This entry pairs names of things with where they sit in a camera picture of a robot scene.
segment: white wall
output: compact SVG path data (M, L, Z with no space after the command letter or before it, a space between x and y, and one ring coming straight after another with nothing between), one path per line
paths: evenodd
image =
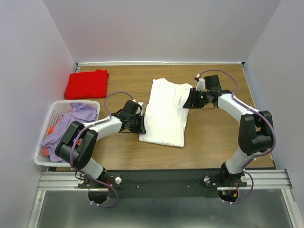
M245 61L280 0L44 0L76 62Z
M41 0L0 1L0 227L27 227L40 168L34 149L74 61Z
M287 168L304 218L304 1L282 0L245 63L255 103L273 115L273 157Z

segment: laundry basket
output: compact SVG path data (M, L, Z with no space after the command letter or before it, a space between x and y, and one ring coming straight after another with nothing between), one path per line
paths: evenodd
M67 162L52 162L49 157L44 157L40 153L41 146L40 144L44 140L44 138L48 135L49 129L57 123L58 118L68 111L72 110L71 103L80 102L85 103L97 111L97 118L99 116L100 104L97 101L88 101L88 100L64 100L64 101L56 101L52 104L49 113L47 114L47 119L44 123L43 129L41 131L39 137L39 144L37 146L36 154L34 157L34 162L37 165L44 166L54 166L54 167L70 167L70 164Z

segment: white t-shirt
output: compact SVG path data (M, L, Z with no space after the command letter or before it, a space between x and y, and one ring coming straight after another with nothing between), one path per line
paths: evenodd
M174 84L165 78L153 80L144 124L147 133L140 134L142 142L167 146L184 146L184 133L188 109L183 105L188 99L189 84Z

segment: wooden table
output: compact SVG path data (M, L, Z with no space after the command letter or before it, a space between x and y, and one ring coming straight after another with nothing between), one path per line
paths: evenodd
M232 74L238 84L237 97L254 106L240 65L161 65L161 66L82 66L80 72L108 70L107 94L116 91L130 93L137 102L148 103L152 80L196 85L194 77L207 69L221 69ZM218 74L222 89L234 91L234 82L225 74ZM129 97L117 94L107 102L111 112L123 108ZM103 108L104 99L94 99L101 104L99 119L108 116ZM238 122L221 109L189 111L183 148L156 145L138 140L138 134L112 134L95 145L93 158L106 169L187 169L219 168L238 147ZM269 156L258 158L250 167L273 167Z

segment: folded red towel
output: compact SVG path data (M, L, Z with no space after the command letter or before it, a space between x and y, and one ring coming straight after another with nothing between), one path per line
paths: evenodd
M70 74L65 98L69 100L82 98L106 97L109 74L107 70Z

